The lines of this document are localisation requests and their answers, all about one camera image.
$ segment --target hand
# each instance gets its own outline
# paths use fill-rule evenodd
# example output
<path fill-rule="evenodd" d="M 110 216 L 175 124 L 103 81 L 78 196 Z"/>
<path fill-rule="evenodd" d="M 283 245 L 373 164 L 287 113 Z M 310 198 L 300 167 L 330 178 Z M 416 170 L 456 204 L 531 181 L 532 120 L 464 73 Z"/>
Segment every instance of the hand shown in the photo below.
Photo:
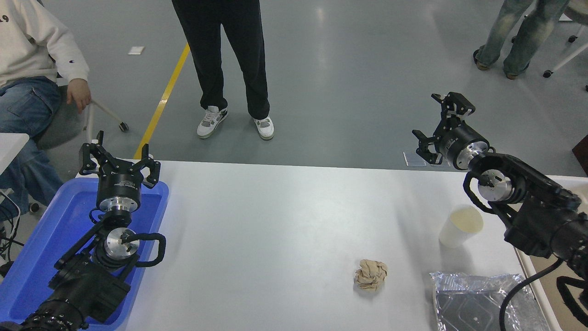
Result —
<path fill-rule="evenodd" d="M 76 105 L 78 106 L 78 114 L 81 114 L 82 110 L 90 104 L 90 101 L 92 101 L 88 82 L 82 78 L 74 78 L 69 82 L 67 101 L 68 105 L 71 104 L 72 100 L 75 101 Z"/>

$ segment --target robotic arm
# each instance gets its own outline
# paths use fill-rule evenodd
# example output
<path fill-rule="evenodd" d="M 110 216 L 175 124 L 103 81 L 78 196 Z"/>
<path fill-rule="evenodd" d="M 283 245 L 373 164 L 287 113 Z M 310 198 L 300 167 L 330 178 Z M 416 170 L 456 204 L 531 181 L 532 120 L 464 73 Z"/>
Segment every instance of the robotic arm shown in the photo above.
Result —
<path fill-rule="evenodd" d="M 441 122 L 432 137 L 412 131 L 419 139 L 417 154 L 430 164 L 440 164 L 445 157 L 454 168 L 468 170 L 464 191 L 478 208 L 501 219 L 505 241 L 527 255 L 547 258 L 553 254 L 566 262 L 582 278 L 574 286 L 582 285 L 579 299 L 588 308 L 588 217 L 577 212 L 580 198 L 520 159 L 496 153 L 488 140 L 466 124 L 475 107 L 463 95 L 450 92 L 432 97 L 441 104 Z M 429 150 L 431 145 L 435 152 Z M 473 178 L 489 207 L 472 192 Z M 517 203 L 522 203 L 519 211 L 510 206 Z"/>
<path fill-rule="evenodd" d="M 165 237 L 159 233 L 135 233 L 127 228 L 131 213 L 141 205 L 141 185 L 152 188 L 159 179 L 160 162 L 143 147 L 136 164 L 113 157 L 102 146 L 103 132 L 80 150 L 80 174 L 98 174 L 96 209 L 99 221 L 55 263 L 57 274 L 49 282 L 54 290 L 20 325 L 0 323 L 0 331 L 73 331 L 87 329 L 87 317 L 104 323 L 122 303 L 131 287 L 125 283 L 134 267 L 151 267 L 163 260 Z M 90 159 L 94 156 L 100 167 Z M 149 168 L 144 178 L 141 169 Z M 140 240 L 157 240 L 158 255 L 140 262 Z"/>

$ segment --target leg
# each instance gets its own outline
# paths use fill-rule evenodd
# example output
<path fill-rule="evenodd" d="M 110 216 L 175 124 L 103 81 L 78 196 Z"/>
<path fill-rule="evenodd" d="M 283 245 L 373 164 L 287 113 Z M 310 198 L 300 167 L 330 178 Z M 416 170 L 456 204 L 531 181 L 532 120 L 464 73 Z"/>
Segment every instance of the leg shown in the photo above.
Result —
<path fill-rule="evenodd" d="M 516 22 L 519 21 L 524 11 L 533 0 L 505 0 L 498 13 L 496 21 L 492 25 L 486 44 L 480 47 L 477 60 L 483 66 L 489 67 L 500 57 L 500 50 L 506 37 Z"/>
<path fill-rule="evenodd" d="M 227 106 L 223 98 L 223 74 L 221 69 L 221 21 L 220 4 L 216 0 L 172 0 L 190 51 L 198 81 L 202 88 L 200 106 Z"/>
<path fill-rule="evenodd" d="M 243 72 L 249 115 L 269 114 L 268 82 L 259 0 L 225 1 L 222 25 Z"/>
<path fill-rule="evenodd" d="M 34 137 L 49 125 L 59 104 L 57 86 L 46 78 L 28 78 L 4 87 L 0 89 L 0 132 Z M 0 175 L 0 188 L 14 190 L 13 200 L 23 212 L 28 209 L 29 194 L 47 205 L 61 184 L 49 159 L 32 139 Z M 14 211 L 6 200 L 2 206 Z"/>
<path fill-rule="evenodd" d="M 569 0 L 537 0 L 535 10 L 523 21 L 504 71 L 515 77 L 523 72 L 537 49 L 553 31 Z"/>

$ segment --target shoe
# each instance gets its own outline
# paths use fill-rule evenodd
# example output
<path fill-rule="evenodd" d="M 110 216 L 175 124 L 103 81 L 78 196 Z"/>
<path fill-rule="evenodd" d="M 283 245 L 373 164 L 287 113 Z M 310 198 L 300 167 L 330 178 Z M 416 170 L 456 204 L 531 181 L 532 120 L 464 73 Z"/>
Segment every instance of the shoe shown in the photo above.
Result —
<path fill-rule="evenodd" d="M 273 138 L 273 122 L 272 119 L 269 118 L 269 116 L 262 120 L 253 120 L 255 121 L 255 126 L 257 126 L 258 128 L 259 136 L 261 137 L 261 139 L 270 140 L 271 138 Z"/>
<path fill-rule="evenodd" d="M 219 107 L 208 106 L 206 108 L 206 114 L 196 130 L 198 138 L 206 139 L 210 137 L 218 125 L 226 118 L 227 114 L 226 108 L 219 111 Z"/>
<path fill-rule="evenodd" d="M 480 52 L 480 49 L 476 49 L 476 50 L 474 51 L 474 54 L 473 54 L 473 56 L 474 56 L 474 63 L 476 64 L 476 66 L 478 67 L 478 69 L 480 69 L 480 70 L 482 70 L 482 71 L 485 71 L 485 70 L 488 70 L 488 69 L 490 69 L 490 67 L 488 67 L 487 65 L 483 65 L 483 64 L 481 64 L 480 62 L 478 62 L 478 60 L 477 60 L 476 56 L 477 56 L 477 54 L 478 54 L 479 52 Z"/>
<path fill-rule="evenodd" d="M 529 64 L 530 63 L 531 62 L 527 63 L 527 65 L 524 66 L 523 71 L 527 70 L 527 68 L 529 67 Z M 508 74 L 508 73 L 505 73 L 505 74 L 506 74 L 506 78 L 508 78 L 508 79 L 510 79 L 512 81 L 514 81 L 519 76 L 519 75 L 515 75 L 515 74 Z"/>

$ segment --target gray floor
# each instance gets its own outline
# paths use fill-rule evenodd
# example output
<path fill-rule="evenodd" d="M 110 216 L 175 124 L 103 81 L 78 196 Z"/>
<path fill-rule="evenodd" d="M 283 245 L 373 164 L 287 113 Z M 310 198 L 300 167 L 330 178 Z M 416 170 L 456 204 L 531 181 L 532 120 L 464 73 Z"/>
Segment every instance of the gray floor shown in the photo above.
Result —
<path fill-rule="evenodd" d="M 579 26 L 559 23 L 516 81 L 502 73 L 503 58 L 490 71 L 479 71 L 472 52 L 485 42 L 501 3 L 261 0 L 275 138 L 258 137 L 223 36 L 228 118 L 211 138 L 196 137 L 203 110 L 189 57 L 151 139 L 151 153 L 160 160 L 453 171 L 409 168 L 403 152 L 417 146 L 412 129 L 431 135 L 439 122 L 440 107 L 430 94 L 455 91 L 477 108 L 470 126 L 501 153 L 546 174 L 585 176 L 571 149 L 588 134 L 588 51 L 549 79 L 542 73 L 588 42 L 588 35 L 569 44 L 567 37 Z M 95 128 L 106 131 L 106 148 L 131 158 L 186 43 L 171 2 L 45 5 L 76 35 L 92 70 L 93 97 L 131 127 L 122 133 L 99 114 Z M 131 46 L 145 50 L 127 55 Z M 509 48 L 507 42 L 503 55 Z M 51 151 L 64 178 L 75 175 L 82 141 L 80 135 Z"/>

